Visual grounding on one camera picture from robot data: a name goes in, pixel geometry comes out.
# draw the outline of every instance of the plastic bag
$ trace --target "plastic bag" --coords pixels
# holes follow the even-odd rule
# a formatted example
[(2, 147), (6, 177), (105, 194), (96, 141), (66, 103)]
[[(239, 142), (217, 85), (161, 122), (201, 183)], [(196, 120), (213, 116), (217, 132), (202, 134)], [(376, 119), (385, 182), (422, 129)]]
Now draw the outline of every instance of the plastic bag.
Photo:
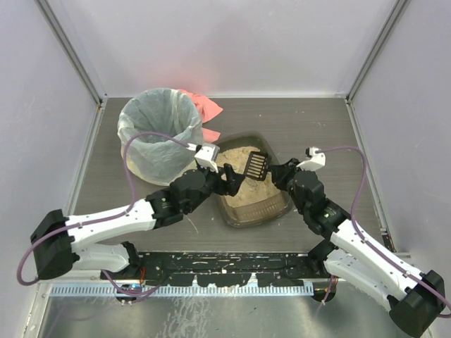
[[(162, 132), (180, 141), (201, 144), (202, 120), (191, 99), (174, 89), (145, 91), (121, 111), (118, 136), (121, 154), (127, 141), (140, 132)], [(158, 136), (135, 139), (127, 152), (128, 168), (152, 184), (169, 185), (194, 159), (194, 152)]]

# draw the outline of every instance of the pink cloth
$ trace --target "pink cloth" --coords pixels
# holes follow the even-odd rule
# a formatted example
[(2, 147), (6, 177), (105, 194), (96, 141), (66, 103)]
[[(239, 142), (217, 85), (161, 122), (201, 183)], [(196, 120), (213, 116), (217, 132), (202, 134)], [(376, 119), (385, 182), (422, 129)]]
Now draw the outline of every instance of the pink cloth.
[[(188, 95), (191, 98), (200, 113), (203, 123), (210, 121), (212, 118), (215, 118), (217, 115), (219, 115), (221, 111), (223, 111), (220, 106), (215, 104), (211, 99), (204, 95), (193, 94), (187, 92), (184, 89), (177, 90)], [(204, 141), (208, 143), (215, 142), (219, 138), (219, 135), (221, 135), (220, 132), (215, 132), (214, 130), (205, 128), (202, 128), (202, 133), (204, 134)]]

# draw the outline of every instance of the black clamp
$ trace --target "black clamp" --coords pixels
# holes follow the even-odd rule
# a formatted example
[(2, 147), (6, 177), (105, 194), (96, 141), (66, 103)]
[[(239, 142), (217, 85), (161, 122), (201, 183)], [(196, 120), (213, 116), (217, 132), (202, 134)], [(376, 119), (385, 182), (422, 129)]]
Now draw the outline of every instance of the black clamp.
[(154, 209), (155, 228), (181, 221), (183, 215), (192, 213), (211, 194), (235, 196), (244, 179), (245, 176), (235, 173), (230, 164), (219, 168), (218, 173), (201, 167), (186, 171), (168, 188), (146, 197)]

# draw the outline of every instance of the metal floor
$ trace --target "metal floor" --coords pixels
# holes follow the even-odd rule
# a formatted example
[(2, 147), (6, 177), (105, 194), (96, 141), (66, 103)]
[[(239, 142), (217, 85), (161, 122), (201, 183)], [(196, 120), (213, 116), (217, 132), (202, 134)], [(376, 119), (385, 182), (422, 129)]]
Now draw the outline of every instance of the metal floor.
[(320, 309), (309, 296), (150, 297), (132, 306), (120, 306), (112, 298), (51, 297), (39, 338), (60, 337), (408, 336), (393, 324), (382, 306), (352, 285), (340, 282), (335, 298)]
[[(77, 214), (94, 213), (130, 203), (130, 188), (123, 171), (121, 143), (117, 136), (118, 115), (128, 99), (109, 99), (78, 197)], [(278, 160), (304, 158), (305, 148), (357, 145), (343, 99), (215, 99), (224, 111), (204, 126), (228, 136), (255, 130), (267, 139)], [(318, 171), (326, 193), (350, 210), (361, 177), (357, 154), (327, 155), (327, 165)], [(139, 198), (160, 189), (134, 177)], [(214, 199), (204, 202), (190, 216), (196, 229), (184, 220), (151, 232), (136, 232), (106, 241), (128, 240), (140, 251), (261, 251), (308, 252), (321, 238), (311, 232), (300, 215), (290, 212), (265, 225), (235, 229), (223, 221)], [(373, 199), (362, 194), (357, 220), (381, 241)]]

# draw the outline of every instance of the white wall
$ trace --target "white wall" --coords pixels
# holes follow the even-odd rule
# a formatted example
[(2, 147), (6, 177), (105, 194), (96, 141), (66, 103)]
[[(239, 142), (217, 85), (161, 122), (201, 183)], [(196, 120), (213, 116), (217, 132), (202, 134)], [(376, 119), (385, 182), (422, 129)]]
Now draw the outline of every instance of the white wall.
[(347, 94), (395, 0), (50, 0), (109, 96)]
[(34, 288), (16, 266), (68, 200), (95, 105), (33, 1), (0, 0), (0, 41), (0, 336), (19, 337)]
[[(451, 2), (414, 0), (354, 105), (395, 243), (420, 268), (439, 272), (448, 296), (450, 92)], [(451, 320), (434, 328), (434, 337), (449, 337)]]

